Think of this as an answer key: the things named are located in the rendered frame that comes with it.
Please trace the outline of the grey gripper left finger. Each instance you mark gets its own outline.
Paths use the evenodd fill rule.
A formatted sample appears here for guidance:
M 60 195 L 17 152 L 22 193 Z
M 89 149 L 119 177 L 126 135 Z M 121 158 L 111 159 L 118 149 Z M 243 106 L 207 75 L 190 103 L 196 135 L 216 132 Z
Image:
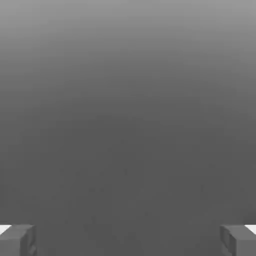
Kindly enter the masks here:
M 36 226 L 0 224 L 0 256 L 38 256 Z

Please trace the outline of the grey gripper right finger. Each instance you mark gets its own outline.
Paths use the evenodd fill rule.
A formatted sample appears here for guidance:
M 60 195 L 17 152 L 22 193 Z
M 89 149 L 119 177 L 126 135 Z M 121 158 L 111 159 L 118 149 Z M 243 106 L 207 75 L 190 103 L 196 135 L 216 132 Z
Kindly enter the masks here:
M 221 256 L 256 256 L 256 224 L 221 225 Z

